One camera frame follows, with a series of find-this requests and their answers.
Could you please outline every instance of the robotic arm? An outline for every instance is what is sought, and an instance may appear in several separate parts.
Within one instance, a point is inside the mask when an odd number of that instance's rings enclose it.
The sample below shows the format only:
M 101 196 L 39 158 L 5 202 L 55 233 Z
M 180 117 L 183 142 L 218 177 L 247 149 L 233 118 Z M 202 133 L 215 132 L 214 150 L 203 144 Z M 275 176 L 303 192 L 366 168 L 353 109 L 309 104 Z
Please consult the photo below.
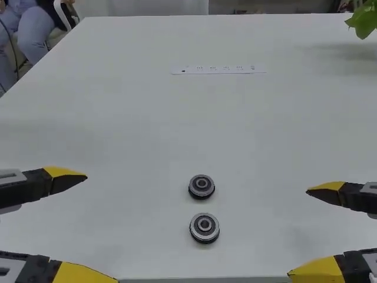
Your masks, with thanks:
M 64 192 L 86 180 L 86 175 L 59 167 L 21 172 L 0 170 L 0 214 L 24 203 Z M 118 283 L 83 265 L 51 260 L 47 256 L 0 251 L 0 283 Z
M 331 205 L 377 217 L 377 183 L 331 182 L 306 191 Z M 288 272 L 292 283 L 377 283 L 377 249 L 349 251 L 316 259 Z

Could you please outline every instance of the person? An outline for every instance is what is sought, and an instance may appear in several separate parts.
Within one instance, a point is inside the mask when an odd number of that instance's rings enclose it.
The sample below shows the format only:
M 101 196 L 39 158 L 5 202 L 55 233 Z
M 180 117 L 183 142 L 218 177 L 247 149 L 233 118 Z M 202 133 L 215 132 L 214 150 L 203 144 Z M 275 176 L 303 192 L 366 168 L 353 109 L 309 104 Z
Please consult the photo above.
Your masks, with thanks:
M 73 4 L 75 0 L 61 0 Z M 28 61 L 35 65 L 48 52 L 44 42 L 55 28 L 65 29 L 54 9 L 54 0 L 0 0 L 0 19 Z M 16 74 L 5 53 L 9 36 L 0 26 L 0 87 L 6 92 L 16 83 Z

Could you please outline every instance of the bearing inner ring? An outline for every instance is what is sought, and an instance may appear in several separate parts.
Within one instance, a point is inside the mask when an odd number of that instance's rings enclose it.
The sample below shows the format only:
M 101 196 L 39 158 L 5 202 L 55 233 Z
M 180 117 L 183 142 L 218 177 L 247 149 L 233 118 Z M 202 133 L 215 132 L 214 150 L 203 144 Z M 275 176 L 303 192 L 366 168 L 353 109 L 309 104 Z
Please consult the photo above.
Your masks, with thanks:
M 208 181 L 205 178 L 198 178 L 195 181 L 195 185 L 198 189 L 205 189 L 208 186 Z
M 212 229 L 212 221 L 211 221 L 211 219 L 204 218 L 204 217 L 201 218 L 198 221 L 198 228 L 202 232 L 208 232 L 209 230 L 211 230 Z

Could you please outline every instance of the chair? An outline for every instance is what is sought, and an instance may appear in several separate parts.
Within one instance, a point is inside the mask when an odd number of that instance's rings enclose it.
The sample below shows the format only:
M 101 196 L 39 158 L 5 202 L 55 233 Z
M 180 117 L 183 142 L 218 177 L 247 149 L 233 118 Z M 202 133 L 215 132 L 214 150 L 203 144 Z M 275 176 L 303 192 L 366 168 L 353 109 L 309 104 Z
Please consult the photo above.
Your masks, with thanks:
M 66 5 L 66 4 L 62 5 L 61 0 L 55 0 L 54 8 L 59 18 L 65 25 L 67 31 L 62 31 L 59 28 L 55 28 L 50 33 L 48 39 L 45 42 L 45 45 L 48 48 L 48 50 L 51 50 L 53 46 L 55 46 L 68 32 L 70 32 L 80 22 L 80 17 L 78 16 L 77 9 L 73 5 Z M 17 48 L 17 32 L 15 32 L 12 36 L 12 43 L 15 48 L 18 68 L 20 69 L 25 65 L 25 63 L 27 62 L 27 59 Z M 14 59 L 14 53 L 10 44 L 8 44 L 8 46 L 6 47 L 5 52 L 7 53 L 9 59 L 11 60 L 14 70 L 16 70 L 16 65 L 15 65 L 16 60 Z

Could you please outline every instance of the bearing outer ring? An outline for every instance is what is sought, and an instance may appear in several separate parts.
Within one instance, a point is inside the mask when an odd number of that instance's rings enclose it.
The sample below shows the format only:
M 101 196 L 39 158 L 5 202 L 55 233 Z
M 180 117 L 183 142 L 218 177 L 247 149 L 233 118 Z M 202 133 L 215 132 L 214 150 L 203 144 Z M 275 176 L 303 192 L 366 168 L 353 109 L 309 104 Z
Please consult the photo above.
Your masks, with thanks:
M 215 190 L 214 182 L 210 176 L 196 175 L 191 178 L 188 192 L 195 199 L 208 199 Z
M 208 231 L 201 231 L 198 223 L 200 221 L 210 221 L 210 229 Z M 216 217 L 209 213 L 199 213 L 195 215 L 190 222 L 190 233 L 195 241 L 199 243 L 213 243 L 220 235 L 220 225 Z

